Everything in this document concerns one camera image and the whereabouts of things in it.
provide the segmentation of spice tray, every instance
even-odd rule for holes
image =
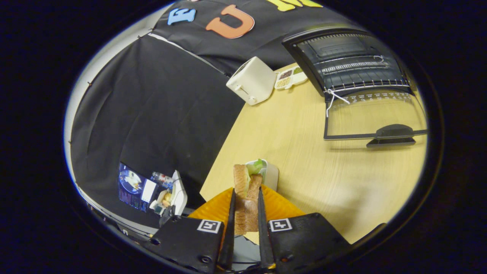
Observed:
[[[308,77],[299,66],[292,67],[277,75],[275,89],[289,89],[293,85],[298,85],[308,80]]]

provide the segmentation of toaster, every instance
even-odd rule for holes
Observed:
[[[276,73],[262,60],[253,57],[240,66],[226,86],[249,105],[255,105],[271,96],[276,77]]]

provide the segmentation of sandwich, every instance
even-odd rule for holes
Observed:
[[[257,232],[259,188],[262,185],[263,163],[259,159],[251,165],[234,165],[233,180],[235,184],[235,235],[246,232]]]

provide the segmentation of light wood tabletop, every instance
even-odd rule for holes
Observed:
[[[363,123],[380,126],[381,114],[393,113],[412,117],[411,123],[426,128],[421,100],[412,102],[351,104],[330,113],[330,119],[333,115],[337,131],[356,132]],[[364,116],[373,119],[347,120],[351,111],[360,108]],[[268,100],[257,105],[245,104],[200,194],[210,200],[233,186],[234,164],[262,158],[279,169],[279,194],[305,213],[321,213],[348,242],[354,243],[388,222],[407,201],[421,175],[427,135],[415,136],[412,146],[376,149],[366,148],[370,139],[324,140],[325,110],[323,97],[309,80],[289,90],[274,90]],[[258,233],[245,236],[259,243]]]

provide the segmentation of bread slice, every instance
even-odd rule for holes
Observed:
[[[233,181],[235,183],[235,194],[240,199],[245,199],[247,191],[247,167],[245,165],[233,166]]]
[[[254,174],[250,176],[250,183],[248,186],[246,200],[257,201],[259,197],[259,188],[262,185],[262,174]]]
[[[256,200],[243,200],[245,207],[245,231],[259,231],[259,211]]]
[[[235,196],[235,235],[245,235],[245,203]]]

